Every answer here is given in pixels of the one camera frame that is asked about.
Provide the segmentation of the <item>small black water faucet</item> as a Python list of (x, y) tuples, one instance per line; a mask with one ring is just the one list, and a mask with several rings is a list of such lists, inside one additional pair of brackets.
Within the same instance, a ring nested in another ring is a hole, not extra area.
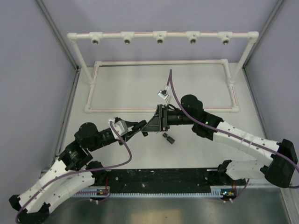
[(167, 133), (163, 133), (162, 135), (170, 144), (174, 144), (175, 140), (170, 136), (168, 135)]

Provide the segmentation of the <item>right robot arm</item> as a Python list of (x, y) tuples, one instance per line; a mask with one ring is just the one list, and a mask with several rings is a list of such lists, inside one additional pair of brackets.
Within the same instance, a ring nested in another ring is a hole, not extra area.
[(269, 183), (289, 188), (292, 176), (298, 170), (294, 144), (256, 137), (237, 129), (222, 118), (204, 111), (203, 104), (194, 95), (181, 98), (179, 108), (157, 105), (154, 116), (142, 132), (166, 132), (170, 126), (191, 125), (199, 137), (223, 143), (254, 157), (250, 161), (226, 160), (218, 167), (218, 179), (228, 185), (239, 179), (265, 179)]

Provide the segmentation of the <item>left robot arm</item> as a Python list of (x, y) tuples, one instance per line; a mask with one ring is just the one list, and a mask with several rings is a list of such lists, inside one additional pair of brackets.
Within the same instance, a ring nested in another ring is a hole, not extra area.
[(146, 125), (146, 121), (128, 122), (120, 118), (109, 121), (109, 128), (98, 131), (91, 122), (84, 123), (75, 133), (75, 140), (58, 156), (49, 170), (26, 192), (13, 195), (9, 202), (18, 224), (42, 224), (51, 213), (80, 190), (105, 182), (106, 168), (92, 161), (92, 151), (114, 142), (126, 141)]

